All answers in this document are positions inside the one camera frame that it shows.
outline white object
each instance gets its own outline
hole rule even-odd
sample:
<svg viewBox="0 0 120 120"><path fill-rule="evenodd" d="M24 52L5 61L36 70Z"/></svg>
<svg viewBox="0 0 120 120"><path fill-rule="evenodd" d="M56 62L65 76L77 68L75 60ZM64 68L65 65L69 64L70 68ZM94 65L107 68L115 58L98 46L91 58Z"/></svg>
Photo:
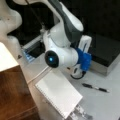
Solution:
<svg viewBox="0 0 120 120"><path fill-rule="evenodd" d="M68 118L82 99L82 95L56 69L43 77L36 87L64 119Z"/></svg>
<svg viewBox="0 0 120 120"><path fill-rule="evenodd" d="M0 72L17 65L18 63L13 58L11 53L8 51L5 45L0 42Z"/></svg>

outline black cable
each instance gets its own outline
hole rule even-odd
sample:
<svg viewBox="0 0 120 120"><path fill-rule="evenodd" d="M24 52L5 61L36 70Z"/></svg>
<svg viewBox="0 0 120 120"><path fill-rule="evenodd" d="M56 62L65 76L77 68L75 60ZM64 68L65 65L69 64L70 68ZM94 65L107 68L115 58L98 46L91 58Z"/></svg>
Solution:
<svg viewBox="0 0 120 120"><path fill-rule="evenodd" d="M34 16L36 17L36 19L38 20L39 24L40 24L41 26L43 26L44 23L43 23L42 19L41 19L41 18L38 18L37 14L36 14L36 13L34 12L34 10L32 9L32 7L31 7L30 3L28 2L28 0L25 0L25 1L26 1L26 3L28 4L28 6L29 6L29 8L31 9L31 11L32 11L32 13L34 14Z"/></svg>
<svg viewBox="0 0 120 120"><path fill-rule="evenodd" d="M86 72L83 71L83 72L82 72L82 76L81 76L80 78L75 78L75 77L73 77L72 75L71 75L71 77L72 77L73 79L75 79L75 80L79 80L79 79L82 79L82 78L85 76L85 74L86 74Z"/></svg>

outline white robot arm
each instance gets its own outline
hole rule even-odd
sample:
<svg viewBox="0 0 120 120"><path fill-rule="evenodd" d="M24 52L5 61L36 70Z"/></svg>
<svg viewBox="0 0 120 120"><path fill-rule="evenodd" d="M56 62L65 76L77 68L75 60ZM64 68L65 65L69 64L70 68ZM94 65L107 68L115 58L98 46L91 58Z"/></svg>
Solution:
<svg viewBox="0 0 120 120"><path fill-rule="evenodd" d="M17 4L27 5L42 2L58 17L60 22L43 35L46 53L45 61L52 68L73 67L81 64L82 71L90 66L91 56L87 54L91 38L82 35L83 25L58 0L13 0ZM79 48L70 47L80 41Z"/></svg>

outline pen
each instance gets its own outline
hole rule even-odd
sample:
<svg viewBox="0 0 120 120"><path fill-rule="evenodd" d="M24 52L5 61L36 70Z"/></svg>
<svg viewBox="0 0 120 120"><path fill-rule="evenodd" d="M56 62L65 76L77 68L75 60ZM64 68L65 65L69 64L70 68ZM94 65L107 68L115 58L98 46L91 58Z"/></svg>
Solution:
<svg viewBox="0 0 120 120"><path fill-rule="evenodd" d="M107 93L109 93L109 91L108 91L107 89L104 89L104 88L95 87L95 86L92 86L92 85L86 84L86 83L82 83L82 85L83 85L84 87L87 87L87 88L96 89L96 90L99 90L99 91L102 91L102 92L107 92Z"/></svg>

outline blue gripper part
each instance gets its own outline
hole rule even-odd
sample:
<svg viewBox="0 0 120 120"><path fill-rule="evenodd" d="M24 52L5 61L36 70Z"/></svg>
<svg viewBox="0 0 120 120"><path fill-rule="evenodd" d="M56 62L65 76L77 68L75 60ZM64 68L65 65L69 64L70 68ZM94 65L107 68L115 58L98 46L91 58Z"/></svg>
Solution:
<svg viewBox="0 0 120 120"><path fill-rule="evenodd" d="M80 69L82 71L88 71L91 65L92 56L89 53L84 53L79 48L75 49L78 53L78 62L77 64L81 64Z"/></svg>

